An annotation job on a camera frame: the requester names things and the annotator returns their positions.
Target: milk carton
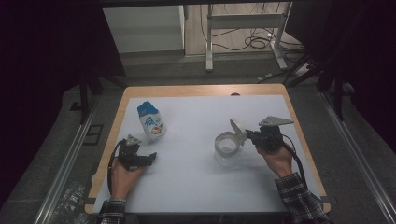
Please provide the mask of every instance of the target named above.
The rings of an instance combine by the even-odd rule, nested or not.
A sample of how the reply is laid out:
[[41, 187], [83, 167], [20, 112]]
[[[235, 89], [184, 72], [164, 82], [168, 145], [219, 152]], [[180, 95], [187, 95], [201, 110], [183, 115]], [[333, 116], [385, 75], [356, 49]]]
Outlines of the milk carton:
[[166, 128], [161, 118], [160, 111], [149, 101], [137, 107], [140, 123], [149, 141], [161, 139], [165, 134]]

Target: wooden table edge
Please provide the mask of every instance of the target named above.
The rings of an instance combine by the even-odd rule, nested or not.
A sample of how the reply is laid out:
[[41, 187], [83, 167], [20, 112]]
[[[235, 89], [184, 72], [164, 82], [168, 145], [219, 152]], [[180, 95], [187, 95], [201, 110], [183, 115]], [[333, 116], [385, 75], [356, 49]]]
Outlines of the wooden table edge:
[[[116, 145], [119, 135], [120, 126], [125, 116], [126, 106], [130, 98], [138, 97], [189, 97], [189, 96], [227, 96], [232, 93], [239, 93], [241, 95], [283, 95], [286, 105], [289, 109], [291, 118], [294, 121], [296, 132], [302, 144], [306, 160], [311, 168], [312, 174], [317, 182], [318, 191], [321, 198], [326, 198], [327, 194], [323, 188], [323, 184], [318, 175], [318, 170], [313, 161], [308, 144], [305, 141], [303, 130], [297, 120], [297, 116], [291, 104], [291, 100], [287, 90], [282, 84], [234, 84], [234, 85], [186, 85], [186, 86], [143, 86], [143, 87], [128, 87], [122, 95], [116, 117], [108, 135], [105, 149], [100, 160], [98, 169], [96, 171], [95, 179], [93, 180], [88, 201], [93, 203], [85, 204], [85, 211], [92, 213], [94, 200], [102, 186], [103, 180], [106, 177], [107, 164], [110, 155]], [[329, 202], [323, 203], [323, 211], [329, 213], [331, 205]]]

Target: metal frame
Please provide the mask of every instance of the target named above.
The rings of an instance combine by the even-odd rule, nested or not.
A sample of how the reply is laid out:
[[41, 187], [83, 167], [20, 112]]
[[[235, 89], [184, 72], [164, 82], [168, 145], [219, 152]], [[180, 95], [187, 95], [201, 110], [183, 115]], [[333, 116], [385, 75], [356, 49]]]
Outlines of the metal frame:
[[332, 110], [333, 104], [329, 93], [320, 91], [318, 94], [319, 97], [323, 100], [325, 106], [327, 107], [327, 111], [329, 112], [335, 128], [343, 138], [351, 157], [353, 158], [356, 166], [360, 170], [361, 176], [366, 182], [368, 188], [373, 193], [379, 208], [387, 219], [387, 222], [396, 223], [396, 208], [393, 204], [392, 199], [388, 195], [382, 183], [376, 177], [374, 171], [362, 154], [361, 147], [353, 138], [346, 124], [338, 117], [334, 110]]
[[213, 71], [212, 30], [218, 29], [249, 29], [249, 28], [278, 28], [275, 41], [271, 48], [276, 56], [281, 70], [288, 69], [279, 49], [280, 39], [286, 26], [291, 3], [288, 2], [282, 14], [257, 15], [212, 15], [212, 4], [207, 5], [207, 41], [206, 41], [206, 71]]
[[56, 203], [61, 197], [62, 190], [64, 189], [64, 185], [67, 181], [67, 177], [69, 177], [69, 174], [73, 168], [74, 162], [84, 141], [84, 137], [90, 127], [93, 115], [96, 111], [96, 107], [98, 106], [99, 101], [100, 96], [93, 96], [91, 112], [88, 114], [86, 122], [79, 126], [73, 143], [70, 146], [66, 156], [64, 157], [64, 161], [62, 162], [62, 165], [59, 168], [58, 173], [49, 188], [49, 192], [44, 199], [40, 210], [37, 213], [34, 222], [35, 224], [48, 223], [50, 221], [52, 212], [55, 209]]

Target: aluminum rail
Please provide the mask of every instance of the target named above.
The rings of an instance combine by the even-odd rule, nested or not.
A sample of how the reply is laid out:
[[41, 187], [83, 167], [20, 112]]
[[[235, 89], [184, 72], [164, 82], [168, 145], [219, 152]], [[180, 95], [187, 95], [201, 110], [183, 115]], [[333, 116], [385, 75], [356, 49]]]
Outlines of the aluminum rail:
[[367, 160], [364, 158], [364, 155], [361, 153], [361, 149], [356, 143], [352, 134], [349, 132], [349, 129], [347, 128], [345, 123], [341, 121], [335, 114], [332, 106], [332, 99], [330, 98], [329, 93], [320, 92], [319, 96], [326, 105], [330, 117], [335, 124], [335, 127], [342, 136], [346, 147], [348, 148], [349, 153], [352, 156], [352, 159], [355, 161], [356, 165], [361, 171], [361, 175], [363, 176], [364, 181], [374, 195], [375, 200], [378, 203], [379, 208], [381, 209], [388, 223], [396, 223], [396, 210], [391, 198], [382, 186], [381, 182], [376, 178], [375, 173], [371, 169]]
[[64, 161], [62, 162], [62, 165], [59, 168], [58, 173], [55, 176], [52, 185], [49, 188], [49, 193], [44, 199], [41, 208], [38, 210], [34, 222], [35, 224], [48, 223], [50, 221], [50, 216], [52, 215], [56, 203], [59, 201], [62, 190], [64, 189], [64, 185], [67, 181], [67, 177], [69, 177], [70, 171], [72, 170], [73, 164], [76, 160], [81, 145], [84, 141], [84, 137], [92, 122], [92, 118], [96, 111], [96, 107], [100, 101], [100, 96], [93, 96], [92, 100], [93, 102], [92, 102], [92, 108], [90, 110], [91, 112], [88, 115], [85, 123], [79, 126], [78, 132], [73, 140], [73, 143], [70, 146], [69, 150], [67, 151], [67, 154], [64, 157]]

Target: wrist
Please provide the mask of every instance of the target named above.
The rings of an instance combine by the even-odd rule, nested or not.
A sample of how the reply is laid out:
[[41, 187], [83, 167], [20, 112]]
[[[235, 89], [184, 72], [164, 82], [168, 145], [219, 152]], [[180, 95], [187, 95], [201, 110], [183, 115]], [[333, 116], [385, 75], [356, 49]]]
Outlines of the wrist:
[[126, 200], [126, 198], [127, 198], [127, 195], [125, 195], [125, 194], [114, 193], [113, 195], [111, 195], [111, 199]]
[[126, 202], [125, 198], [115, 198], [115, 197], [110, 197], [110, 201], [120, 201], [120, 202]]
[[283, 178], [283, 177], [286, 177], [286, 176], [292, 175], [292, 174], [293, 174], [293, 172], [291, 170], [281, 170], [276, 173], [277, 177], [279, 177], [279, 178]]

